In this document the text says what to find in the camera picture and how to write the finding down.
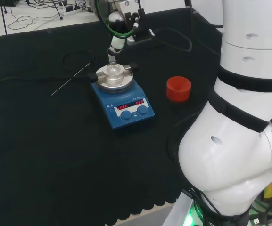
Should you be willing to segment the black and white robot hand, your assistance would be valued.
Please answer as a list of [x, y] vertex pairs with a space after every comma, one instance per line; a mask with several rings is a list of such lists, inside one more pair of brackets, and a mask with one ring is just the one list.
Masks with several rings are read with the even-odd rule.
[[108, 16], [107, 26], [112, 40], [108, 48], [110, 62], [114, 62], [125, 44], [135, 45], [145, 39], [145, 11], [139, 0], [110, 0], [113, 12]]

